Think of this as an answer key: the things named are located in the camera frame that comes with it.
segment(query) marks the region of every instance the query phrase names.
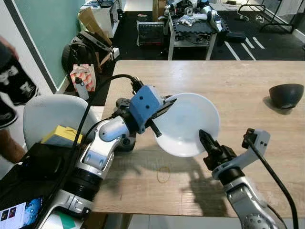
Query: table leg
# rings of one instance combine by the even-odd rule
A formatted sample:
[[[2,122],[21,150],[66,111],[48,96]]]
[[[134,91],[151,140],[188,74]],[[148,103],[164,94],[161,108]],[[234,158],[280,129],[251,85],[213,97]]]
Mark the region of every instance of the table leg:
[[[121,228],[120,229],[128,229],[129,224],[132,220],[133,214],[123,214],[122,217],[122,223],[121,223]]]
[[[169,26],[169,23],[170,23],[170,20],[167,19],[167,22],[166,22],[165,27],[164,27],[164,35],[167,35],[167,34],[168,34],[168,26]]]
[[[176,33],[174,31],[171,32],[171,38],[170,38],[170,47],[168,49],[168,60],[171,61],[173,59],[173,47],[175,43],[175,36]]]
[[[212,34],[210,37],[210,44],[209,44],[209,48],[208,48],[208,52],[206,54],[205,60],[209,61],[212,55],[212,51],[215,45],[215,41],[216,41],[216,37],[217,37],[217,33]]]

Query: wooden table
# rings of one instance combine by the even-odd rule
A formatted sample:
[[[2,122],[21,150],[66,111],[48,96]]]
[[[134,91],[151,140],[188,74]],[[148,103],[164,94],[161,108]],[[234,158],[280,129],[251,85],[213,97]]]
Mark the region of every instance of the wooden table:
[[[115,74],[130,74],[151,84],[163,95],[194,92],[211,100],[221,117],[219,142],[237,154],[246,129],[263,128],[271,134],[266,159],[305,217],[305,100],[290,111],[270,105],[268,89],[282,83],[305,81],[305,63],[289,61],[119,61]],[[103,117],[120,97],[131,98],[130,82],[111,83]],[[137,136],[132,153],[115,157],[94,201],[95,212],[236,217],[222,191],[197,157],[179,158],[162,151],[151,129]],[[244,173],[282,217],[291,217],[280,188],[260,161]]]

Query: white wall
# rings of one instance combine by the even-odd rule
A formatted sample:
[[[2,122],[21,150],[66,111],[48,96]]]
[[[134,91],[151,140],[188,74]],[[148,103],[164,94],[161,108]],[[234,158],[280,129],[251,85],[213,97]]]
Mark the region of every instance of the white wall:
[[[45,81],[35,60],[33,59],[30,50],[25,44],[21,34],[17,29],[17,26],[15,25],[3,1],[0,1],[0,22],[0,35],[15,46],[19,54],[19,61],[25,72],[39,87],[41,94],[52,94],[47,82]],[[24,146],[25,142],[22,130],[22,117],[24,106],[14,107],[6,94],[1,94],[1,98],[3,99],[3,101],[11,105],[13,109],[18,112],[19,118],[13,125],[9,127],[9,131],[15,141],[17,141],[21,146]],[[8,166],[7,164],[3,163],[3,160],[3,158],[0,158],[0,179],[2,170],[6,170]]]

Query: shelf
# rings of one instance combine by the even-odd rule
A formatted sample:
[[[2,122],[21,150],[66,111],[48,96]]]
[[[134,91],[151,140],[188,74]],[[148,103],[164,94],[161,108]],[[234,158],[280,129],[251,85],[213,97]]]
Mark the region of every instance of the shelf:
[[[174,47],[208,47],[208,46],[209,46],[209,41],[207,41],[206,43],[200,44],[200,45],[190,43],[186,40],[180,40],[180,41],[174,42]]]

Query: white chair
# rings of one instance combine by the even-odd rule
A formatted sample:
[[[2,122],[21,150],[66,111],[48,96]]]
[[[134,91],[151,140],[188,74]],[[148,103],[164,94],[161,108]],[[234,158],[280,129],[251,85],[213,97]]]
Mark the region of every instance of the white chair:
[[[28,101],[23,112],[23,134],[27,148],[40,142],[58,125],[77,130],[87,105],[85,100],[66,94],[41,95]],[[90,109],[81,133],[86,134],[98,121]]]

